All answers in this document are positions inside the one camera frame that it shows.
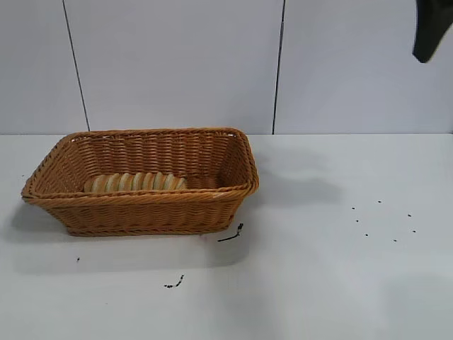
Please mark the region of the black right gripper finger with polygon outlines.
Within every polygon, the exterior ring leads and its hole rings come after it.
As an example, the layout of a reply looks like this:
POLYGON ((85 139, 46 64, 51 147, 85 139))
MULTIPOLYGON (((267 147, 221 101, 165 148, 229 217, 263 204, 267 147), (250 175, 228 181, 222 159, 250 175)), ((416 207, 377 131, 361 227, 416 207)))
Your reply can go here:
POLYGON ((416 0, 416 29, 413 56, 430 61, 452 25, 452 0, 416 0))

